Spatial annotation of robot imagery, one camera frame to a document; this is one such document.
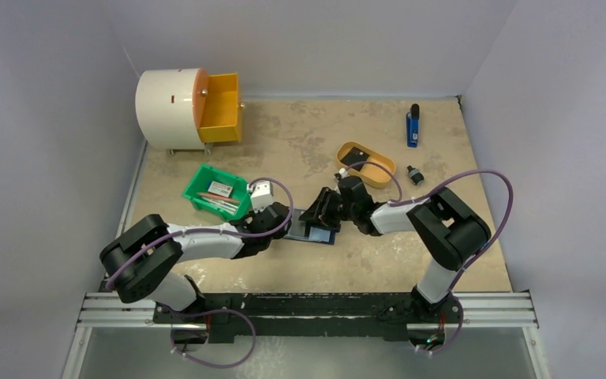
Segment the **yellow drawer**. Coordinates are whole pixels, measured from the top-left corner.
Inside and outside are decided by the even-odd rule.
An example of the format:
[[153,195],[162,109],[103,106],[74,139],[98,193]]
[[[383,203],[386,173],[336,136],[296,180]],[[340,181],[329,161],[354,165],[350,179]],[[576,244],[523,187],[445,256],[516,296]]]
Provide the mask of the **yellow drawer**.
[[240,103],[237,73],[210,75],[198,129],[200,140],[204,143],[242,140]]

